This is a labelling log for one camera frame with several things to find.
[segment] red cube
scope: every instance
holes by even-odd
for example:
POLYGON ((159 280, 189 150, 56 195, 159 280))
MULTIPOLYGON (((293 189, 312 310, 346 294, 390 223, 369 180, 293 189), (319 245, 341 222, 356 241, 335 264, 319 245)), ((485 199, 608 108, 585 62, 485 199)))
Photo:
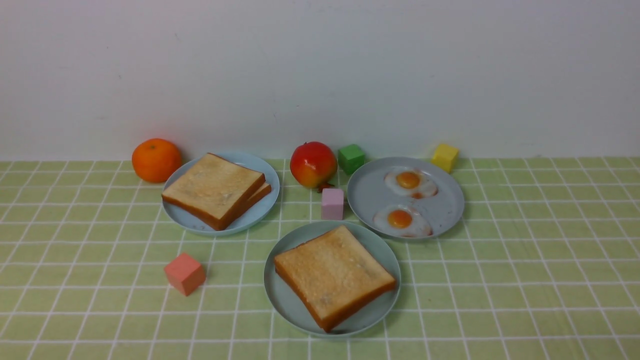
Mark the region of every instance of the red cube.
POLYGON ((202 264, 185 252, 165 266, 164 272, 169 283, 184 296, 193 293, 207 278, 202 264))

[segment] bread slice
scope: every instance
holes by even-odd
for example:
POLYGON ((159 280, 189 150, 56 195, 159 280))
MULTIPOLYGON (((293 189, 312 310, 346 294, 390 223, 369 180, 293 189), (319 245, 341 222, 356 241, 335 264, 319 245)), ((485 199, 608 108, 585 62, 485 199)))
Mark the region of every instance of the bread slice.
POLYGON ((276 255, 274 262, 325 332, 396 288, 396 279, 344 225, 276 255))
POLYGON ((220 231, 265 182, 262 172, 208 153, 168 186, 162 198, 220 231))
POLYGON ((269 183, 262 184, 262 186, 260 186, 260 188, 256 190, 256 192, 253 193, 253 195, 251 195, 249 200, 247 200, 242 204, 242 206, 238 209, 236 216, 234 217, 233 220, 231 220, 229 224, 233 224, 234 221, 236 221, 239 217, 243 216, 244 213, 246 213, 249 209, 251 209, 253 205, 256 205, 258 201, 262 200, 262 198, 269 195, 269 193, 271 193, 271 185, 269 183))

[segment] green cube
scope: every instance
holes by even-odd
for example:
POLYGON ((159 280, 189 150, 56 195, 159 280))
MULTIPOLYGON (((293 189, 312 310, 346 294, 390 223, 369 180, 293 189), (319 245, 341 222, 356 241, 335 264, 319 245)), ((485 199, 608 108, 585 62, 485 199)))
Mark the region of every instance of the green cube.
POLYGON ((365 154, 362 149, 352 143, 338 150, 338 165, 347 174, 351 175, 365 163, 365 154))

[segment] toy block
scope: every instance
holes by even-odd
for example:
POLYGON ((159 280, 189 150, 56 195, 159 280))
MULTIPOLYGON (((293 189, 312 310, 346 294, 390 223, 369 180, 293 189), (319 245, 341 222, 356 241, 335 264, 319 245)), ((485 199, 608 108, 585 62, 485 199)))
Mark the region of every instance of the toy block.
POLYGON ((442 170, 451 173, 453 167, 456 166, 456 160, 458 160, 459 153, 460 151, 455 147, 441 143, 436 148, 436 152, 433 155, 433 159, 431 159, 431 163, 442 170))
POLYGON ((193 293, 207 277, 202 264, 185 252, 166 265, 164 272, 169 283, 184 296, 193 293))
POLYGON ((322 191, 323 220, 342 220, 344 211, 344 192, 341 189, 327 188, 322 191))
POLYGON ((338 165, 347 175, 353 174, 365 161, 364 152, 354 143, 338 150, 338 165))

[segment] stacked toast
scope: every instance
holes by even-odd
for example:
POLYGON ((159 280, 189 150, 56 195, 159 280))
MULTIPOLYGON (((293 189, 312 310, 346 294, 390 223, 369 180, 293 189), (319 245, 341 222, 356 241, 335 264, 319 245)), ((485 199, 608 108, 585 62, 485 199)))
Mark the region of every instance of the stacked toast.
POLYGON ((162 198, 221 231, 270 192, 262 172, 207 153, 168 186, 162 198))
POLYGON ((397 285, 344 225, 276 255, 274 264, 325 332, 397 285))

